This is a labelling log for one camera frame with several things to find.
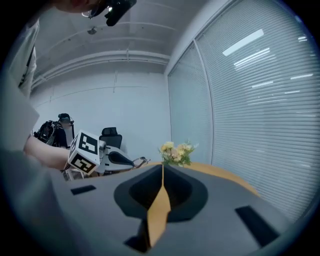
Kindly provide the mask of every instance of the black slot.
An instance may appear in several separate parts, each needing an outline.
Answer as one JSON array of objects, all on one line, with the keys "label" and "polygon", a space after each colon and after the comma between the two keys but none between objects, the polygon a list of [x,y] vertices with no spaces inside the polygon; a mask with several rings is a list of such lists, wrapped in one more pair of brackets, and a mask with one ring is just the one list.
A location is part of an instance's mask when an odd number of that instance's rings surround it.
[{"label": "black slot", "polygon": [[71,193],[75,196],[75,195],[86,193],[86,192],[89,192],[89,191],[92,191],[95,189],[96,189],[96,187],[92,186],[92,185],[81,186],[81,187],[77,187],[77,188],[72,188]]},{"label": "black slot", "polygon": [[279,234],[251,207],[244,206],[235,209],[251,234],[261,247],[275,240]]}]

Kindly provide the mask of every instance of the backpack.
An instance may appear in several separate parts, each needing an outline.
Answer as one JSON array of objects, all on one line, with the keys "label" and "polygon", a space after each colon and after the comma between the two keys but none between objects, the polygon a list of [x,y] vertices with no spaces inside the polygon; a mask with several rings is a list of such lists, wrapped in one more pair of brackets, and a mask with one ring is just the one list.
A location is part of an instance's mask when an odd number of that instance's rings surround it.
[{"label": "backpack", "polygon": [[56,139],[58,129],[63,129],[59,121],[46,121],[37,132],[33,133],[33,136],[50,146],[60,147]]}]

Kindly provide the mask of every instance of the person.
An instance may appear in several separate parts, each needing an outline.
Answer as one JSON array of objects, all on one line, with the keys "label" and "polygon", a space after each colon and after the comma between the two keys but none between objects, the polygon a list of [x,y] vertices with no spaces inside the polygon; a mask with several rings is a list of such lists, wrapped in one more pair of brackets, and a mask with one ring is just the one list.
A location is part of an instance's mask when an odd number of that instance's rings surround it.
[{"label": "person", "polygon": [[[105,8],[105,5],[105,0],[49,0],[44,5],[41,13],[51,8],[57,8],[60,11],[69,13],[82,13],[91,11],[95,8]],[[12,46],[12,50],[5,61],[3,67],[4,71],[2,70],[2,72],[5,73],[5,83],[10,84],[9,87],[12,85],[18,87],[20,92],[27,98],[29,98],[31,93],[31,85],[37,67],[35,41],[38,32],[39,20],[38,17],[35,17],[26,24],[25,28],[16,39]],[[5,104],[4,101],[8,103],[9,100],[10,99],[8,98],[3,100],[3,105]],[[17,121],[17,123],[10,122],[10,125],[16,129],[24,124],[22,121]],[[9,125],[6,129],[4,134],[11,134]],[[15,137],[13,137],[13,134],[11,136],[12,139],[5,136],[3,141],[0,141],[3,148],[12,147],[15,149],[13,141],[25,140],[22,134],[19,135],[21,138],[18,139],[17,134],[15,134]],[[47,145],[31,135],[26,139],[23,150],[27,155],[35,157],[42,165],[49,168],[63,170],[67,166],[69,155],[67,149]]]}]

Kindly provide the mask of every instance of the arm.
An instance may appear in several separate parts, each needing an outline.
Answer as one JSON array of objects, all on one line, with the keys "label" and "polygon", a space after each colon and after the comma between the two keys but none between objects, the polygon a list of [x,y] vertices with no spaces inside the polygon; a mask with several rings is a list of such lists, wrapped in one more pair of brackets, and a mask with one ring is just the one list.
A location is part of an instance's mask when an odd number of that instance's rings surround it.
[{"label": "arm", "polygon": [[58,170],[65,168],[69,155],[69,150],[49,146],[33,136],[26,141],[24,152],[38,159],[44,166]]}]

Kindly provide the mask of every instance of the black office chair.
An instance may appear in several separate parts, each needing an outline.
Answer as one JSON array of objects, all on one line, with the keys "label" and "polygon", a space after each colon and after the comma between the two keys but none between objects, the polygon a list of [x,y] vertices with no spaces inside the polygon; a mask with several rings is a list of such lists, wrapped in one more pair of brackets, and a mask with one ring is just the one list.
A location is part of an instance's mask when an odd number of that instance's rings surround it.
[{"label": "black office chair", "polygon": [[120,149],[122,142],[122,135],[117,133],[116,127],[104,128],[101,132],[99,140],[104,141],[107,146],[112,146]]}]

